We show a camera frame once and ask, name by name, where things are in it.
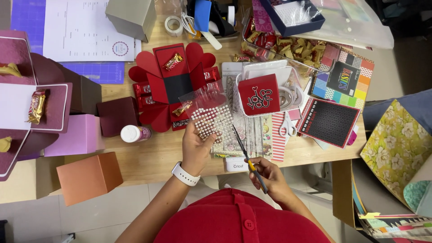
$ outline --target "person's left hand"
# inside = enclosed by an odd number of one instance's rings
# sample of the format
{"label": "person's left hand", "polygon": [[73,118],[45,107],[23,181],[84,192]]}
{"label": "person's left hand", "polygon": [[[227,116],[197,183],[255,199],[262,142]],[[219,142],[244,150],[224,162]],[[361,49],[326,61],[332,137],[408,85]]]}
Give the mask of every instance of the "person's left hand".
{"label": "person's left hand", "polygon": [[183,161],[181,167],[192,176],[199,176],[206,166],[206,158],[210,154],[213,142],[216,140],[216,134],[212,134],[205,142],[197,135],[198,129],[195,129],[192,120],[186,126],[183,135]]}

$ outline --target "lid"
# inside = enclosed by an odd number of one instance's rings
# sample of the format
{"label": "lid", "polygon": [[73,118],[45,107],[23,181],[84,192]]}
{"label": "lid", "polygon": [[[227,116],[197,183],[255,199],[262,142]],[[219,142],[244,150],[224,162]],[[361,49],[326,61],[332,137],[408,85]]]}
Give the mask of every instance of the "lid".
{"label": "lid", "polygon": [[140,130],[137,126],[127,125],[121,130],[120,137],[127,143],[135,142],[140,138]]}

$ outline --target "shirt button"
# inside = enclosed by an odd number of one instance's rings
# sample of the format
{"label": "shirt button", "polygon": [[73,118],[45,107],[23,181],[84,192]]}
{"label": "shirt button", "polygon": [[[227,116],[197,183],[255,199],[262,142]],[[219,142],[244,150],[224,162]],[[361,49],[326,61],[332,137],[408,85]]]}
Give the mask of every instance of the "shirt button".
{"label": "shirt button", "polygon": [[252,220],[245,220],[245,228],[248,230],[253,230],[255,228],[255,224],[252,222]]}

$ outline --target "red shirt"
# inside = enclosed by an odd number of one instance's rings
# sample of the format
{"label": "red shirt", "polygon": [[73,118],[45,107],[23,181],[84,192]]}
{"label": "red shirt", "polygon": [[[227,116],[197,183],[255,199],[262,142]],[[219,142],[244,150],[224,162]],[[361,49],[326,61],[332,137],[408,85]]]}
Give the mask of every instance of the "red shirt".
{"label": "red shirt", "polygon": [[237,189],[222,189],[174,214],[155,243],[330,242],[309,219]]}

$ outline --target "scissors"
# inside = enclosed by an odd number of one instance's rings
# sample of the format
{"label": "scissors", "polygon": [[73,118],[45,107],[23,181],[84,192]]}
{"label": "scissors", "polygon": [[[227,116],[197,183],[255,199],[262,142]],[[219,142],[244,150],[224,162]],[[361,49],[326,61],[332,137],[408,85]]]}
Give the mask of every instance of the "scissors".
{"label": "scissors", "polygon": [[288,136],[295,136],[297,134],[297,129],[295,128],[294,123],[291,121],[291,118],[289,117],[289,113],[285,112],[285,118],[283,120],[282,125],[279,128],[279,135],[282,137],[288,137]]}
{"label": "scissors", "polygon": [[261,175],[258,173],[257,169],[254,167],[251,160],[249,159],[248,153],[246,152],[245,147],[243,146],[243,143],[240,140],[240,136],[238,135],[234,124],[232,125],[232,129],[234,130],[235,136],[237,137],[237,142],[240,145],[240,148],[243,151],[243,154],[245,155],[246,159],[248,160],[249,171],[252,172],[258,178],[258,180],[260,181],[260,184],[261,184],[261,190],[263,190],[264,194],[267,194],[267,187],[264,184],[264,181],[261,178]]}

